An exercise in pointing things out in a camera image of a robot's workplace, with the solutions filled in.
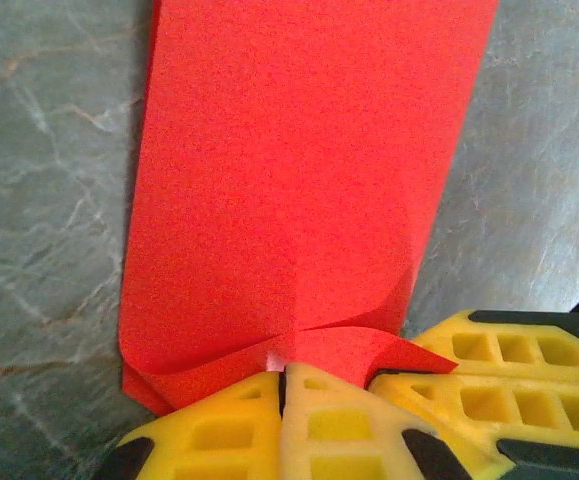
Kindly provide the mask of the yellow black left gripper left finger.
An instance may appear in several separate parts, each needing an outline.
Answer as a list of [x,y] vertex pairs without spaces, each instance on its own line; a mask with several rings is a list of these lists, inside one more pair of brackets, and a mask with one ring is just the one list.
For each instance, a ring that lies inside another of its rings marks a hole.
[[278,479],[285,375],[263,372],[126,434],[95,479]]

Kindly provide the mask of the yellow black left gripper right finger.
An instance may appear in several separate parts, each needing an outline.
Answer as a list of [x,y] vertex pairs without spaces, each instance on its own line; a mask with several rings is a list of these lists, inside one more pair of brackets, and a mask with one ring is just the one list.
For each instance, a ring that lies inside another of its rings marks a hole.
[[282,479],[499,479],[505,459],[458,443],[409,411],[323,370],[284,371]]

